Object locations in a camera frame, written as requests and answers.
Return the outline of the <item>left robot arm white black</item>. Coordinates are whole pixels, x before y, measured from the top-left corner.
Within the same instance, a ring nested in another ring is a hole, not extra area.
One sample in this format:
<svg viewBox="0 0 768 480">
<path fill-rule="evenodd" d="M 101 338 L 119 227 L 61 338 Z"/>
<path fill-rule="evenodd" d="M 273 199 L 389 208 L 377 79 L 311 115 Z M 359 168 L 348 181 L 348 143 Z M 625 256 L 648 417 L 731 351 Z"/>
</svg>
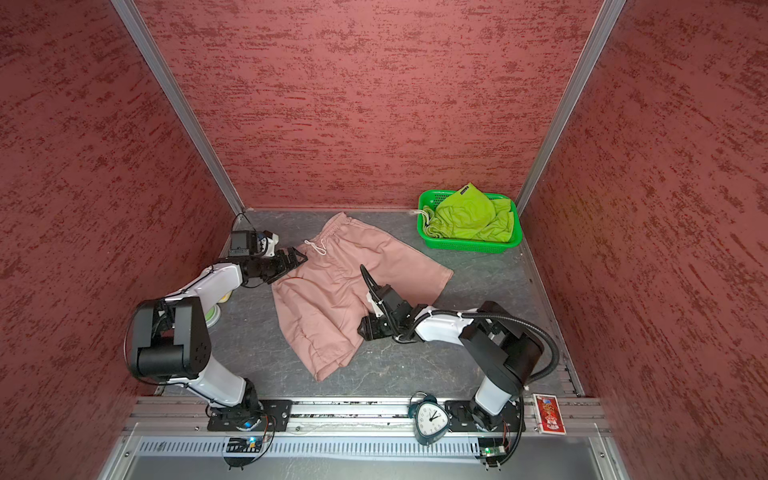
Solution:
<svg viewBox="0 0 768 480">
<path fill-rule="evenodd" d="M 306 254 L 278 243 L 279 236 L 269 231 L 235 230 L 226 257 L 176 292 L 142 302 L 124 339 L 131 375 L 153 386 L 185 388 L 220 415 L 260 414 L 253 383 L 214 358 L 209 323 L 226 297 L 250 280 L 271 285 L 308 261 Z"/>
</svg>

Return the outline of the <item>pink shorts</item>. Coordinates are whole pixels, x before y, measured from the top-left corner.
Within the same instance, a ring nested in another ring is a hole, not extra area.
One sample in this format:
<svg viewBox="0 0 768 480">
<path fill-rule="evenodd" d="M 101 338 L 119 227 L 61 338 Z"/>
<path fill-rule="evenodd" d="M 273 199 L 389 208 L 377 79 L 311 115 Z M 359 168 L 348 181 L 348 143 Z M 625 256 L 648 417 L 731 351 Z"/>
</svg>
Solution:
<svg viewBox="0 0 768 480">
<path fill-rule="evenodd" d="M 347 366 L 368 315 L 360 267 L 409 304 L 434 303 L 453 271 L 389 233 L 338 213 L 298 251 L 308 260 L 272 284 L 281 331 L 314 380 Z"/>
</svg>

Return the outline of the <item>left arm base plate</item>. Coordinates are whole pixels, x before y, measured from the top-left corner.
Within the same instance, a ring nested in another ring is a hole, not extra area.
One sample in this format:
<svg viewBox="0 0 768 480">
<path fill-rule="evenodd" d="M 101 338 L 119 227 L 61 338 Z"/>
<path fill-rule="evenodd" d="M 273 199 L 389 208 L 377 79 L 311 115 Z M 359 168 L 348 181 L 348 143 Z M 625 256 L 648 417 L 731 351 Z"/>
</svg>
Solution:
<svg viewBox="0 0 768 480">
<path fill-rule="evenodd" d="M 284 432 L 293 402 L 264 399 L 254 407 L 208 407 L 207 430 L 210 432 Z"/>
</svg>

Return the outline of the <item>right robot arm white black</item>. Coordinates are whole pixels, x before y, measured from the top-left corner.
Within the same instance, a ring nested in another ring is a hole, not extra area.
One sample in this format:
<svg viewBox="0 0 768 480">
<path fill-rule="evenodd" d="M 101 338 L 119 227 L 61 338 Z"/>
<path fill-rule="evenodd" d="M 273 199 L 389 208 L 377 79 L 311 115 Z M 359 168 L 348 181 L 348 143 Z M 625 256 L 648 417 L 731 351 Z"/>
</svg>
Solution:
<svg viewBox="0 0 768 480">
<path fill-rule="evenodd" d="M 473 414 L 491 419 L 526 387 L 554 372 L 557 342 L 541 327 L 487 301 L 475 310 L 410 305 L 394 288 L 378 284 L 360 267 L 371 310 L 358 334 L 366 341 L 390 338 L 399 344 L 443 342 L 463 347 L 484 374 L 471 401 Z"/>
</svg>

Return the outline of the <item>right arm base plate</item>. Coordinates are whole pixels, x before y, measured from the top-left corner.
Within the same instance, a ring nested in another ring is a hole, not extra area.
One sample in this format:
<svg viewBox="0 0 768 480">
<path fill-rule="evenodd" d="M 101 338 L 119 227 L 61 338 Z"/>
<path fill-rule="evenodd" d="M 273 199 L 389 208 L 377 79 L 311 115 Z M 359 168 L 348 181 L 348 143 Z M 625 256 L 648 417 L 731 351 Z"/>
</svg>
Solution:
<svg viewBox="0 0 768 480">
<path fill-rule="evenodd" d="M 474 400 L 447 400 L 444 409 L 452 433 L 517 431 L 521 423 L 519 408 L 510 401 L 495 415 L 489 414 Z"/>
</svg>

